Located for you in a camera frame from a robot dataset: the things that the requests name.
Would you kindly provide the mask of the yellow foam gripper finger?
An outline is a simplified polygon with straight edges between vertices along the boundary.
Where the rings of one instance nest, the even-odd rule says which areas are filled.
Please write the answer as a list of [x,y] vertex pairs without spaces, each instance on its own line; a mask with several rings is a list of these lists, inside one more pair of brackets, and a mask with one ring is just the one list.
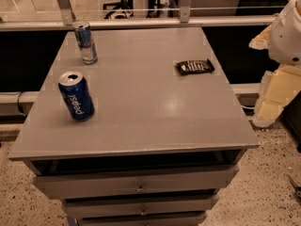
[[256,50],[264,50],[269,48],[269,37],[271,31],[271,25],[268,25],[263,29],[263,31],[253,38],[248,46]]
[[265,128],[273,124],[300,91],[300,66],[280,64],[273,73],[266,72],[255,104],[252,118],[254,125]]

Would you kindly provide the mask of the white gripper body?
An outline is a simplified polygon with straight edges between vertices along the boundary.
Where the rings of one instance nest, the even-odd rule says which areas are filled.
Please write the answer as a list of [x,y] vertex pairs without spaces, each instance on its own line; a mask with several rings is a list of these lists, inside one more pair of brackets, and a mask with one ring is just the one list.
[[290,0],[273,21],[268,53],[278,63],[301,65],[301,0]]

